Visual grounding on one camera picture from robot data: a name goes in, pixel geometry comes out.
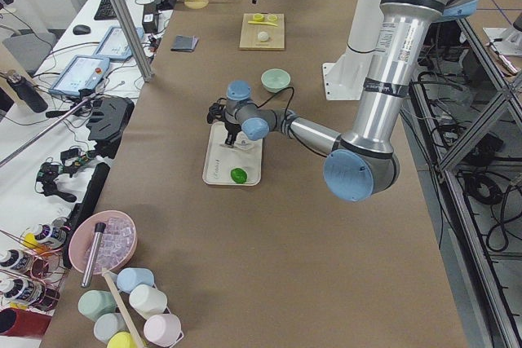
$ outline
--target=computer mouse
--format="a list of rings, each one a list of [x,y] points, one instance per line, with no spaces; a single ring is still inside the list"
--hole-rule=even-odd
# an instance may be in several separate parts
[[[83,34],[89,34],[91,32],[91,28],[86,24],[77,24],[73,27],[73,34],[77,36],[81,36]]]

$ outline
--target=cutting board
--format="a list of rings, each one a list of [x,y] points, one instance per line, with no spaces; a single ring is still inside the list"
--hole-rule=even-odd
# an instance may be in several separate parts
[[[249,24],[254,14],[243,14],[239,49],[244,51],[284,51],[285,50],[285,14],[277,15],[277,26]],[[270,38],[266,42],[258,40],[259,32],[267,32]]]

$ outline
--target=white bottle cap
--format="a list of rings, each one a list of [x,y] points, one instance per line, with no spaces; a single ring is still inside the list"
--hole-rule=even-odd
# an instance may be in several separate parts
[[[31,229],[31,232],[34,234],[34,235],[38,235],[40,234],[41,232],[43,231],[43,226],[41,224],[36,224],[33,226],[33,228]]]
[[[2,280],[0,281],[0,292],[8,293],[15,287],[15,282],[13,280]]]
[[[9,250],[3,250],[0,252],[0,262],[5,262],[11,258],[11,252]]]

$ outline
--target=pink cup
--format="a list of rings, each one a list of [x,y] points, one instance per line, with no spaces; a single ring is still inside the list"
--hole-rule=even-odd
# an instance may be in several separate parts
[[[183,336],[181,321],[174,314],[153,315],[145,322],[144,335],[157,346],[172,346]]]

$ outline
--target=gray chair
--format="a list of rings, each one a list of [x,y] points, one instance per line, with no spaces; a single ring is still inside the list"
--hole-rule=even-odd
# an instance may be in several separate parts
[[[56,36],[53,33],[21,34],[18,30],[4,24],[0,24],[0,28],[14,33],[2,43],[31,76],[37,72],[56,44]]]

